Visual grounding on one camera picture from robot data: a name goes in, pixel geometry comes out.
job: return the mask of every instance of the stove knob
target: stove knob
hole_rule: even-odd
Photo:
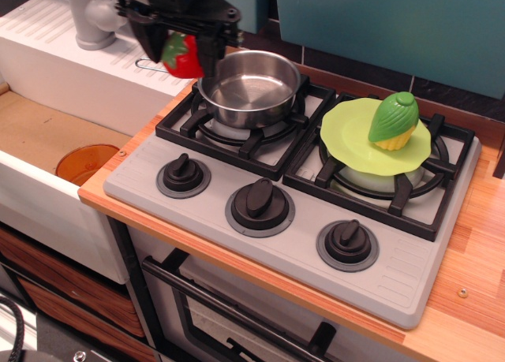
[[[166,165],[163,184],[172,191],[185,192],[198,187],[204,179],[201,167],[186,153]]]
[[[370,236],[358,220],[340,222],[326,235],[324,246],[328,254],[342,263],[359,263],[370,254]]]
[[[231,204],[234,219],[251,230],[269,230],[281,224],[290,211],[284,193],[268,178],[241,188]]]

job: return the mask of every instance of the oven handle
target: oven handle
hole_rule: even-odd
[[[275,328],[259,319],[255,319],[237,306],[180,275],[178,269],[188,256],[188,253],[180,249],[173,250],[162,263],[148,256],[142,262],[142,269],[177,291],[198,300],[211,310],[232,319],[302,360],[330,362],[329,359],[324,357],[324,354],[337,332],[332,325],[322,322],[312,337],[308,348],[305,348],[301,343],[287,337],[285,334],[281,334]]]

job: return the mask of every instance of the wooden countertop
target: wooden countertop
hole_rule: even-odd
[[[337,92],[372,92],[380,97],[390,93],[343,77],[301,71]],[[413,330],[403,330],[105,195],[102,185],[110,172],[189,90],[190,86],[80,188],[84,203],[419,360],[505,360],[505,180],[492,176],[505,124],[418,101],[421,114],[439,112],[453,124],[476,130],[483,150],[421,323]],[[462,289],[468,293],[466,298],[458,295]]]

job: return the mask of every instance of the oven window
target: oven window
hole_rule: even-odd
[[[174,291],[185,336],[218,360],[237,362],[293,362],[296,360],[272,345],[205,307],[198,301]]]

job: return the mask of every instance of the yellow-green plate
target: yellow-green plate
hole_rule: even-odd
[[[409,142],[399,151],[386,151],[368,141],[378,99],[342,102],[323,117],[321,138],[330,154],[351,169],[381,176],[417,169],[432,151],[428,129],[419,121]]]

